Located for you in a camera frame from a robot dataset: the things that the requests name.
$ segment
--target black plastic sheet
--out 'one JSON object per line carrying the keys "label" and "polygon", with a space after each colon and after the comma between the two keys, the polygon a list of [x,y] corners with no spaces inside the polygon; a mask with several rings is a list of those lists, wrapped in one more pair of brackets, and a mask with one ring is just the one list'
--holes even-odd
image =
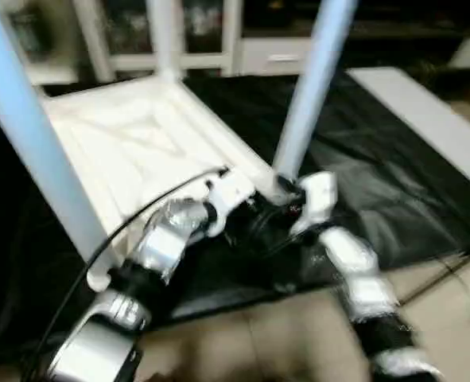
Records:
{"label": "black plastic sheet", "polygon": [[[295,80],[186,84],[271,162]],[[17,162],[0,139],[0,154]],[[470,181],[348,76],[333,82],[301,175],[318,170],[336,173],[334,215],[374,247],[384,269],[470,253]],[[34,347],[82,264],[21,164],[0,168],[0,361],[19,360]],[[171,285],[176,309],[164,324],[322,287],[335,276],[318,246],[260,258],[230,248],[220,236],[188,250]],[[82,285],[52,343],[59,343],[92,295]]]}

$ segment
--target black cable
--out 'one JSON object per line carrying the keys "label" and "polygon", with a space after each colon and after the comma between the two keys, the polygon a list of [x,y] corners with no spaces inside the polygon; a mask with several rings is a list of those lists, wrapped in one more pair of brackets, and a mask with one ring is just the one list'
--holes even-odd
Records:
{"label": "black cable", "polygon": [[77,275],[76,279],[68,289],[67,294],[64,296],[60,306],[56,310],[55,314],[51,318],[51,322],[47,326],[47,328],[44,331],[44,334],[42,335],[42,338],[40,339],[35,351],[33,352],[33,355],[30,358],[30,361],[28,363],[29,367],[23,372],[21,381],[22,382],[30,382],[31,378],[33,377],[33,374],[35,373],[37,369],[37,363],[38,359],[40,358],[42,349],[45,346],[45,343],[47,342],[49,335],[52,332],[52,329],[54,328],[54,325],[56,324],[56,321],[58,318],[61,316],[61,313],[63,312],[63,309],[67,305],[68,301],[71,299],[72,295],[76,292],[77,287],[80,285],[80,283],[83,281],[84,277],[86,276],[87,272],[91,268],[91,266],[94,264],[94,262],[103,254],[103,252],[106,250],[107,247],[111,244],[113,239],[119,235],[119,233],[125,229],[129,224],[131,224],[134,220],[136,220],[141,214],[143,214],[148,208],[151,206],[155,205],[165,197],[169,196],[171,193],[176,192],[178,189],[181,187],[184,187],[185,185],[189,184],[192,181],[195,181],[205,175],[208,175],[210,173],[218,173],[222,170],[225,170],[225,167],[214,167],[209,170],[204,171],[203,173],[200,173],[194,177],[189,178],[187,181],[184,181],[180,183],[179,185],[173,187],[172,189],[166,191],[159,197],[153,199],[152,201],[149,201],[145,205],[143,205],[140,209],[138,209],[136,212],[134,212],[132,215],[130,215],[125,221],[123,221],[100,245],[93,251],[91,254],[90,258],[88,261],[84,264],[83,269],[81,272]]}

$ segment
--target light blue pole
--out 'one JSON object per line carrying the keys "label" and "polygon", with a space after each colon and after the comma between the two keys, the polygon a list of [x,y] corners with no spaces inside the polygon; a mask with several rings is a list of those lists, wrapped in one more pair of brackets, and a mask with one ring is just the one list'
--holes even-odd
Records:
{"label": "light blue pole", "polygon": [[[87,259],[107,234],[38,102],[1,20],[0,126],[77,251]],[[14,193],[18,190],[14,184]],[[104,254],[92,268],[93,279],[102,278],[114,259],[112,250]]]}
{"label": "light blue pole", "polygon": [[298,80],[274,158],[277,173],[294,179],[323,107],[348,35],[357,0],[323,0],[314,24],[311,52]]}

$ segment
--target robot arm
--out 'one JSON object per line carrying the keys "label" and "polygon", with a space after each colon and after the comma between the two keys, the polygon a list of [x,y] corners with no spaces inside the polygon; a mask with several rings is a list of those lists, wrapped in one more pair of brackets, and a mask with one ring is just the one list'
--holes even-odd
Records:
{"label": "robot arm", "polygon": [[161,315],[165,288],[188,245],[223,231],[227,215],[254,193],[240,173],[209,180],[203,200],[171,200],[146,225],[111,284],[76,324],[54,356],[47,377],[60,382],[128,382],[141,359],[138,335]]}
{"label": "robot arm", "polygon": [[437,381],[440,373],[415,346],[413,330],[398,313],[398,301],[379,271],[377,255],[361,239],[330,221],[336,203],[333,174],[311,175],[301,187],[306,203],[291,234],[318,227],[318,243],[343,277],[337,295],[370,362],[372,380]]}

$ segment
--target white cabinet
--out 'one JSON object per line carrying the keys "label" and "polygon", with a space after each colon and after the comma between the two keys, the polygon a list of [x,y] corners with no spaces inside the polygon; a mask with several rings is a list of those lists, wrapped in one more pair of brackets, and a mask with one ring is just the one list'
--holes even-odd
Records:
{"label": "white cabinet", "polygon": [[244,38],[239,47],[242,75],[298,74],[304,67],[309,38]]}

